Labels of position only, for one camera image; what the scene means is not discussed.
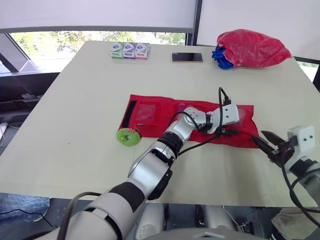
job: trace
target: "purple box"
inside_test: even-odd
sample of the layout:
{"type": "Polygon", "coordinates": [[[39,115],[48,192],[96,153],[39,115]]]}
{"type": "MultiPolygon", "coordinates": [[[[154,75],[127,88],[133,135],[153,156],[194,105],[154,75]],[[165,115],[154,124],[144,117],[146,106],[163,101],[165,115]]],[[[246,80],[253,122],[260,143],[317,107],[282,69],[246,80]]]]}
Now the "purple box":
{"type": "Polygon", "coordinates": [[[137,44],[135,42],[127,42],[122,49],[122,55],[125,59],[136,59],[135,49],[137,44]]]}

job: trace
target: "red plastic bag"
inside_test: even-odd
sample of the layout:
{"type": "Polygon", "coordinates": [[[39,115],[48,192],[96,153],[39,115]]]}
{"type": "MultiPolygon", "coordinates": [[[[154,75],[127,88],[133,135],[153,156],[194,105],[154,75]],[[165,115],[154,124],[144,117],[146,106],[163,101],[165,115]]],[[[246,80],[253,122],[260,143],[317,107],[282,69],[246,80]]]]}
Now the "red plastic bag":
{"type": "MultiPolygon", "coordinates": [[[[131,95],[119,129],[138,129],[142,137],[159,138],[168,128],[171,117],[188,107],[195,107],[205,113],[219,108],[219,104],[207,101],[175,100],[161,96],[131,95]]],[[[259,135],[257,127],[252,120],[254,115],[253,105],[237,105],[240,121],[231,124],[227,129],[236,129],[241,132],[233,136],[222,135],[219,139],[211,141],[213,144],[225,144],[238,148],[253,148],[257,145],[251,135],[259,135]]],[[[202,143],[211,138],[212,134],[203,134],[194,130],[190,141],[202,143]]]]}
{"type": "Polygon", "coordinates": [[[291,53],[276,38],[259,32],[237,29],[218,36],[218,47],[225,47],[223,55],[233,67],[268,67],[291,57],[291,53]]]}

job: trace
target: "window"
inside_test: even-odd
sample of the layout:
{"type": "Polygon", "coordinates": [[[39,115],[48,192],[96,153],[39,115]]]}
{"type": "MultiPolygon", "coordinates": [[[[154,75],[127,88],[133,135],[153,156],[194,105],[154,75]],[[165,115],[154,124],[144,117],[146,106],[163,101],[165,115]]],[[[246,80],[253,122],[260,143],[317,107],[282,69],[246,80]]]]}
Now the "window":
{"type": "Polygon", "coordinates": [[[0,61],[0,74],[10,73],[9,69],[0,61]]]}
{"type": "Polygon", "coordinates": [[[40,70],[61,71],[85,41],[185,45],[185,33],[133,31],[39,31],[10,34],[40,70]]]}
{"type": "Polygon", "coordinates": [[[319,64],[309,63],[304,61],[297,61],[300,68],[304,71],[304,73],[308,76],[311,82],[314,81],[319,64]]]}

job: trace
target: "green toy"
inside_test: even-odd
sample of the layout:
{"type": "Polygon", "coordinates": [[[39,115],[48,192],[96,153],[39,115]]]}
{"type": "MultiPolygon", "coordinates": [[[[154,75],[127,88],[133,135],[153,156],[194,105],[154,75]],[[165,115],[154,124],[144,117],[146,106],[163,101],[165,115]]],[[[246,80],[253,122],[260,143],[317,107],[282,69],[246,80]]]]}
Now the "green toy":
{"type": "Polygon", "coordinates": [[[121,128],[116,132],[116,139],[127,147],[137,145],[141,139],[139,133],[132,128],[121,128]]]}

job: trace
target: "cable connector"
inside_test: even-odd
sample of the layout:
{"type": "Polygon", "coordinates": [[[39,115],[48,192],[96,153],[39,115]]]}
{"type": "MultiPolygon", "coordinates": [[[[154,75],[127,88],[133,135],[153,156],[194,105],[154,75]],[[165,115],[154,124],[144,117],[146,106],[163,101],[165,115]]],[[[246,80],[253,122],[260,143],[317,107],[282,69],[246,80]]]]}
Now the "cable connector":
{"type": "Polygon", "coordinates": [[[231,104],[231,99],[229,99],[228,96],[225,96],[224,100],[223,100],[223,106],[226,106],[226,105],[229,105],[229,104],[231,104]]]}

